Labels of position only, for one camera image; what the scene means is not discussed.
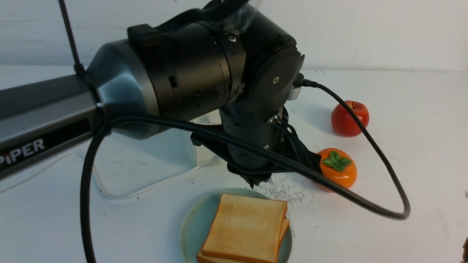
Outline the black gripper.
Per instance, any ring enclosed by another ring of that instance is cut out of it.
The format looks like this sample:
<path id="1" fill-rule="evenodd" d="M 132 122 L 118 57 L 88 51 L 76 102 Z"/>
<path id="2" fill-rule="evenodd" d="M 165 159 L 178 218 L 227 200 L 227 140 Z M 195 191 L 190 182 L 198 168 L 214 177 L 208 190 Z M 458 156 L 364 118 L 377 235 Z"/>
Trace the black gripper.
<path id="1" fill-rule="evenodd" d="M 220 109 L 220 117 L 221 124 L 211 125 L 211 130 L 227 133 L 322 174 L 320 156 L 309 151 L 301 142 L 288 123 L 289 115 L 285 107 L 281 107 L 269 118 L 262 119 L 238 106 L 226 106 Z M 281 167 L 272 160 L 225 142 L 196 133 L 192 133 L 190 139 L 193 145 L 204 146 L 225 160 L 228 170 L 240 175 L 251 187 L 269 181 L 274 173 L 291 172 L 291 169 Z"/>

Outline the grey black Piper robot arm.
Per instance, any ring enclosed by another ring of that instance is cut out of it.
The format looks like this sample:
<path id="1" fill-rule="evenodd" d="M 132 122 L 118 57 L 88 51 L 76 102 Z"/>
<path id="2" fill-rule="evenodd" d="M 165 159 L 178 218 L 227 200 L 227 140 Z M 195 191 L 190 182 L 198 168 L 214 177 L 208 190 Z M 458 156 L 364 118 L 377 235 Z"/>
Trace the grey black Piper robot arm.
<path id="1" fill-rule="evenodd" d="M 2 179 L 110 130 L 142 140 L 170 128 L 192 132 L 250 185 L 299 164 L 318 171 L 281 128 L 304 56 L 246 0 L 213 0 L 127 36 L 87 69 L 1 91 Z"/>

